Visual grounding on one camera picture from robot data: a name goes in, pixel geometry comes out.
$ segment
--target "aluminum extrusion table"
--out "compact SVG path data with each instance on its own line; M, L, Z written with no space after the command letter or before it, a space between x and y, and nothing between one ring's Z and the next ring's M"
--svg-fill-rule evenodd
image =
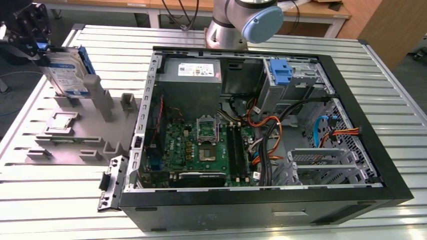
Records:
M141 97L152 46L203 48L204 34L87 25L64 42L79 45L111 95ZM104 166L24 164L57 107L43 77L0 143L0 239L427 239L427 118L371 47L356 40L275 36L249 50L332 56L415 199L334 226L141 232L124 212L96 212Z

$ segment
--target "desk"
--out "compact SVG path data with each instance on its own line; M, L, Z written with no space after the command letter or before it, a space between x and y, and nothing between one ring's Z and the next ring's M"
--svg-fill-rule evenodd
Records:
M201 0L199 4L199 16L212 17L213 11L213 1L215 0ZM181 15L183 10L177 0L164 0L167 7L172 15ZM183 0L183 5L185 10L188 10L188 15L195 15L196 10L196 0ZM149 2L151 14L168 14L161 0L151 0ZM296 8L291 8L284 12L284 22L295 22L297 15ZM330 24L330 27L326 31L324 38L335 38L339 34L339 31L343 27L343 24L347 19L351 18L351 13L347 11L344 6L340 7L339 11L328 9L327 3L320 3L311 1L299 6L299 21L301 23L318 23L318 24ZM149 24L152 28L159 28L159 17L149 16Z
M141 98L153 46L204 47L204 32L87 25L64 46L87 47L113 97ZM368 45L356 40L276 35L255 51L331 55L415 199L340 225L141 232L123 212L97 213L107 167L24 164L35 134L59 107L41 78L0 142L0 239L423 239L427 234L427 117Z
M200 0L197 16L212 17L215 0ZM79 11L100 11L148 14L149 25L152 28L160 28L161 14L167 15L161 0L39 0L49 9L79 10ZM181 6L177 0L164 0L172 15L183 15ZM183 5L189 16L195 15L196 0L183 0ZM328 9L328 4L311 1L299 7L301 23L328 24L324 38L335 38L346 19L351 18L351 14L342 6L339 11ZM284 12L285 22L295 22L296 8Z

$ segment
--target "open computer tower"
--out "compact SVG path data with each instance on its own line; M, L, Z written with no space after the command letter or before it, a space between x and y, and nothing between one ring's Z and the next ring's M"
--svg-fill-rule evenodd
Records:
M330 56L176 47L100 188L143 231L339 224L412 198Z

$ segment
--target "robotic arm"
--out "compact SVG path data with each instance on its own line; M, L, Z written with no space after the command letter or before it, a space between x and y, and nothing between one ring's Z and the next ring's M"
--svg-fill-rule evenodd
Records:
M41 51L49 46L52 33L44 4L32 0L3 0L0 10L0 49L5 58L27 58L41 67L49 64Z
M247 41L267 41L283 24L277 0L215 0L213 18L205 32L212 49L243 50Z

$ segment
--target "latch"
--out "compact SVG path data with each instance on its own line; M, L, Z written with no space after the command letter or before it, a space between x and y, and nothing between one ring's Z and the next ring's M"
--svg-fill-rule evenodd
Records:
M109 161L107 172L103 173L99 189L101 190L97 212L121 211L119 208L124 188L129 158L116 156Z

